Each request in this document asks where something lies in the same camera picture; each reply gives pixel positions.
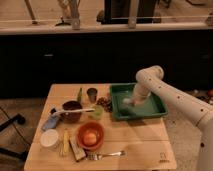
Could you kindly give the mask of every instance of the dark bowl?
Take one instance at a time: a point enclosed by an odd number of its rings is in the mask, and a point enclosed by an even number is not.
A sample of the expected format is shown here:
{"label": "dark bowl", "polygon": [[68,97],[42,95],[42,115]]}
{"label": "dark bowl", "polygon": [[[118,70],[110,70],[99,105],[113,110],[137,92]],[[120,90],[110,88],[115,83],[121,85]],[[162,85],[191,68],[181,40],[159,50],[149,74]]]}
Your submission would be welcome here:
{"label": "dark bowl", "polygon": [[[68,101],[62,105],[64,110],[75,110],[75,109],[82,109],[82,106],[77,101]],[[78,122],[81,118],[81,112],[78,113],[62,113],[61,119],[66,123],[75,123]]]}

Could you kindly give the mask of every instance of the bowl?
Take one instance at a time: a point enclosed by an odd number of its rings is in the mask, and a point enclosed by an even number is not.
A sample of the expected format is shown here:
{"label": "bowl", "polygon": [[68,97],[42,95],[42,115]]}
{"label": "bowl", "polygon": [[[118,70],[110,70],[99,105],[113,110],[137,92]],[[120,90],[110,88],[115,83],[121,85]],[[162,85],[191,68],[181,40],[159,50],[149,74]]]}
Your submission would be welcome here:
{"label": "bowl", "polygon": [[[74,100],[68,101],[62,105],[64,110],[75,110],[75,109],[82,109],[82,105]],[[81,112],[78,113],[62,113],[61,119],[63,122],[66,123],[75,123],[78,122],[81,117]]]}
{"label": "bowl", "polygon": [[104,142],[104,128],[96,121],[81,125],[76,134],[78,145],[88,151],[98,150]]}

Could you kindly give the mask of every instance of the orange bowl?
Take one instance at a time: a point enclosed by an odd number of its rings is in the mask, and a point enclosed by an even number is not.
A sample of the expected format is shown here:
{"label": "orange bowl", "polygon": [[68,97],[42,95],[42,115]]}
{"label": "orange bowl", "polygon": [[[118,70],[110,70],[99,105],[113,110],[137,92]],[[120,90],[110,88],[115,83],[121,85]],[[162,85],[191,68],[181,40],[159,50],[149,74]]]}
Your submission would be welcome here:
{"label": "orange bowl", "polygon": [[85,150],[98,150],[104,142],[104,128],[96,121],[89,121],[81,125],[76,134],[78,145]]}

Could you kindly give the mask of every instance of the food item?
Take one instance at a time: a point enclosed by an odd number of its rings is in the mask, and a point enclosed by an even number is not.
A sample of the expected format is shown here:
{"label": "food item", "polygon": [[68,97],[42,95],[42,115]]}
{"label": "food item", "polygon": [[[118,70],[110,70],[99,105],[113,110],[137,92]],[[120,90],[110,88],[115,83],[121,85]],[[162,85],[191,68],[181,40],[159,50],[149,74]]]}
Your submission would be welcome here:
{"label": "food item", "polygon": [[64,136],[63,136],[63,142],[62,142],[62,147],[61,147],[61,151],[60,151],[60,155],[61,156],[67,156],[68,152],[69,152],[69,133],[68,130],[65,129],[64,130]]}
{"label": "food item", "polygon": [[92,112],[89,117],[95,120],[100,120],[101,119],[101,115],[103,113],[103,107],[100,105],[95,105],[93,106],[93,108],[95,109],[94,112]]}
{"label": "food item", "polygon": [[102,106],[106,112],[112,111],[112,101],[110,99],[107,99],[106,97],[99,98],[97,101],[97,105]]}
{"label": "food item", "polygon": [[92,146],[97,142],[97,136],[92,131],[87,131],[83,136],[83,142],[87,146]]}
{"label": "food item", "polygon": [[73,150],[73,153],[75,156],[75,160],[77,162],[86,157],[86,153],[85,153],[84,149],[82,147],[78,146],[76,139],[74,137],[70,138],[70,145],[72,147],[72,150]]}
{"label": "food item", "polygon": [[79,89],[78,96],[77,96],[77,102],[81,103],[82,99],[82,87]]}

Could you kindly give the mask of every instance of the blue object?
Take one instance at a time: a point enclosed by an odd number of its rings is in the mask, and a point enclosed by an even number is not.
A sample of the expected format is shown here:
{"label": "blue object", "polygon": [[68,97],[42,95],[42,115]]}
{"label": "blue object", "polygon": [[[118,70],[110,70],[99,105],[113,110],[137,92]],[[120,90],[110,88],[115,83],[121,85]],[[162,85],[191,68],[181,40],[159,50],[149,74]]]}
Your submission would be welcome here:
{"label": "blue object", "polygon": [[50,115],[49,118],[44,123],[44,125],[42,126],[41,129],[43,131],[46,131],[48,129],[55,128],[57,126],[59,120],[60,120],[60,116],[52,116],[52,115]]}

